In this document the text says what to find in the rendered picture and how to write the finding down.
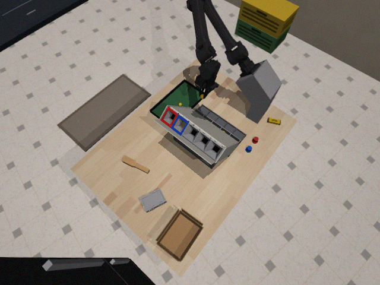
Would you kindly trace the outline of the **green tray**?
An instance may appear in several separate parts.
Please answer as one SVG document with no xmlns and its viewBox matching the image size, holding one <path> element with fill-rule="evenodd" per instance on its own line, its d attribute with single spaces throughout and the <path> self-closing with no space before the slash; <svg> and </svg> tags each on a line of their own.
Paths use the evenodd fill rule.
<svg viewBox="0 0 380 285">
<path fill-rule="evenodd" d="M 167 105 L 191 107 L 193 109 L 202 99 L 199 96 L 199 90 L 187 80 L 183 80 L 170 93 L 162 98 L 150 112 L 160 119 Z"/>
</svg>

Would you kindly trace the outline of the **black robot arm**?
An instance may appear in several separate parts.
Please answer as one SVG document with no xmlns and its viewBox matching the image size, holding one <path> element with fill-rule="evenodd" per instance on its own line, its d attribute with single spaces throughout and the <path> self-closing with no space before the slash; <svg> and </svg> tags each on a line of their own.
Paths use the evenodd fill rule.
<svg viewBox="0 0 380 285">
<path fill-rule="evenodd" d="M 195 79 L 196 88 L 202 90 L 205 85 L 208 85 L 209 87 L 213 86 L 217 77 L 213 75 L 217 75 L 221 66 L 221 63 L 218 62 L 218 60 L 212 60 L 217 54 L 209 40 L 205 14 L 225 45 L 225 54 L 229 63 L 231 65 L 236 65 L 238 63 L 240 66 L 240 70 L 242 71 L 240 77 L 253 74 L 258 69 L 260 63 L 254 64 L 254 62 L 248 57 L 248 51 L 242 42 L 236 42 L 231 36 L 211 0 L 187 0 L 186 4 L 187 9 L 189 9 L 193 15 L 196 35 L 195 52 L 197 59 L 201 64 L 198 68 L 200 75 Z M 232 50 L 235 46 L 237 46 L 237 48 Z"/>
</svg>

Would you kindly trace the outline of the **brown wire brush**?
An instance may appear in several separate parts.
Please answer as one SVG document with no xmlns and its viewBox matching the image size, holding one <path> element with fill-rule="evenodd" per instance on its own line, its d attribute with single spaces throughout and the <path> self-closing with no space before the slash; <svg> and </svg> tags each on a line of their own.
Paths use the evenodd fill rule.
<svg viewBox="0 0 380 285">
<path fill-rule="evenodd" d="M 143 172 L 145 173 L 148 173 L 150 170 L 140 164 L 138 164 L 135 160 L 131 159 L 130 157 L 128 156 L 125 156 L 123 159 L 122 159 L 122 162 L 130 165 L 131 167 L 136 167 L 140 170 L 142 170 Z"/>
</svg>

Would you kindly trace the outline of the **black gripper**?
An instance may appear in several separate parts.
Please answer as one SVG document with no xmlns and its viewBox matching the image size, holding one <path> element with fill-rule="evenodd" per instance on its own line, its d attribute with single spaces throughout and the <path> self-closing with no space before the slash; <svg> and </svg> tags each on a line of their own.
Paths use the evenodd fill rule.
<svg viewBox="0 0 380 285">
<path fill-rule="evenodd" d="M 202 90 L 201 89 L 198 89 L 199 90 L 199 96 L 203 93 L 204 89 L 205 89 L 205 92 L 204 92 L 204 97 L 203 99 L 206 98 L 206 96 L 212 91 L 214 90 L 215 88 L 217 88 L 219 86 L 219 84 L 217 84 L 216 82 L 214 82 L 214 84 L 209 87 L 208 85 L 205 85 Z"/>
</svg>

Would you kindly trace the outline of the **brown cardboard box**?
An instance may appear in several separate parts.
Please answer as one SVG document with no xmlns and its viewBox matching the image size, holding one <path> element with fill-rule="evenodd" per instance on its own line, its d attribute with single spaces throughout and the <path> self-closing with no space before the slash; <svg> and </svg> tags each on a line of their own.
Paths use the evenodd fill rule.
<svg viewBox="0 0 380 285">
<path fill-rule="evenodd" d="M 202 225 L 183 208 L 178 209 L 157 237 L 156 245 L 181 262 L 203 230 Z"/>
</svg>

